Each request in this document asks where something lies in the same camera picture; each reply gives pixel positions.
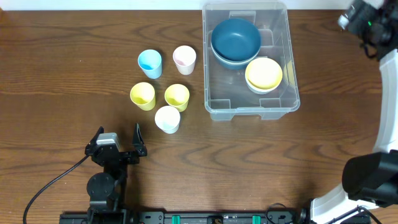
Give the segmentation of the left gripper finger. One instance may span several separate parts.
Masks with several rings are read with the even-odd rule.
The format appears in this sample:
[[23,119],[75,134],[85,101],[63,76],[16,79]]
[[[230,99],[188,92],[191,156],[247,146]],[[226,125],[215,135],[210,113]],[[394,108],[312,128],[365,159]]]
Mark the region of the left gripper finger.
[[147,156],[147,148],[146,148],[146,145],[145,145],[144,140],[142,138],[141,131],[140,131],[138,123],[136,123],[135,127],[134,127],[132,146],[134,147],[134,149],[137,152],[139,157],[146,157]]
[[104,128],[102,126],[100,126],[96,132],[96,134],[93,136],[93,138],[90,140],[90,142],[88,143],[89,146],[95,146],[96,145],[96,141],[99,137],[100,134],[104,133]]

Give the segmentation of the yellow bowl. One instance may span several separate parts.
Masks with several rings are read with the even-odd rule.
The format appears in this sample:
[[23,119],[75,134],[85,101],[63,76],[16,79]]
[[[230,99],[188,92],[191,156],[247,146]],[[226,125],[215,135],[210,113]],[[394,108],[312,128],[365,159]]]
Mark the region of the yellow bowl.
[[282,81],[281,66],[273,59],[259,57],[251,61],[245,70],[245,79],[255,87],[270,89],[279,86]]

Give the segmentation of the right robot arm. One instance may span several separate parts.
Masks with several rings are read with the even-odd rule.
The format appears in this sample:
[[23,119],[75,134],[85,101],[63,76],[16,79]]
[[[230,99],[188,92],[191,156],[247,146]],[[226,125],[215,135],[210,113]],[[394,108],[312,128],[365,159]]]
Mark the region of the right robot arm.
[[355,0],[338,19],[339,26],[357,35],[367,58],[379,62],[382,104],[373,151],[350,159],[342,183],[311,201],[297,216],[299,223],[378,223],[370,212],[397,204],[397,1],[371,4]]

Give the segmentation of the white bowl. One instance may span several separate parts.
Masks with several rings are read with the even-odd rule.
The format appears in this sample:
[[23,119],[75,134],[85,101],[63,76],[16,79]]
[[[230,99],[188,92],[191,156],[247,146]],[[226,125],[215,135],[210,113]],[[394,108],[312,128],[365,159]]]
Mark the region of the white bowl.
[[261,88],[255,87],[248,79],[246,79],[246,84],[247,84],[248,88],[249,88],[252,92],[254,92],[254,93],[256,93],[256,94],[260,94],[260,95],[267,94],[267,93],[269,93],[269,92],[275,90],[275,89],[278,87],[278,86],[275,86],[275,87],[270,88],[270,89],[261,89]]

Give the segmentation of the light grey-blue bowl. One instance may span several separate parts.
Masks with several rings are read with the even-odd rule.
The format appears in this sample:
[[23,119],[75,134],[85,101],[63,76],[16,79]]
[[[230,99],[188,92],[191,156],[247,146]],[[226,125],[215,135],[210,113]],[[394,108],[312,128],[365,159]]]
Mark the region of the light grey-blue bowl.
[[258,89],[258,88],[254,87],[254,86],[249,86],[249,85],[248,85],[248,88],[252,92],[254,92],[256,94],[259,94],[259,95],[265,95],[265,94],[270,93],[271,91],[275,90],[275,88],[271,88],[271,89],[268,89],[268,90],[263,90],[263,89]]

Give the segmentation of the dark blue bowl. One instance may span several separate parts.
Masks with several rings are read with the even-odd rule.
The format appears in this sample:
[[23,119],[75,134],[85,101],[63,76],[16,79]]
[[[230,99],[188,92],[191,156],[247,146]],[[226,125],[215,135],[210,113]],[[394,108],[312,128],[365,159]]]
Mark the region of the dark blue bowl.
[[217,59],[217,61],[220,65],[222,65],[223,67],[230,69],[230,70],[242,70],[242,69],[246,68],[246,66],[249,64],[249,63],[246,63],[243,65],[231,65],[231,64],[224,63],[218,59]]
[[219,23],[211,34],[211,45],[223,58],[240,62],[258,54],[261,48],[259,29],[245,19],[228,19]]

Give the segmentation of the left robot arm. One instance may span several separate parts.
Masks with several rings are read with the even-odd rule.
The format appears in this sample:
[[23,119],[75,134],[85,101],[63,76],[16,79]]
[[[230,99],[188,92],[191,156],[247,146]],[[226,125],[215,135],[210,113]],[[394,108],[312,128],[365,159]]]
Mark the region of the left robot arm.
[[85,147],[85,154],[103,168],[86,186],[90,196],[87,223],[129,223],[134,214],[124,207],[127,167],[139,163],[147,155],[139,125],[135,124],[132,149],[121,152],[116,133],[105,133],[99,127]]

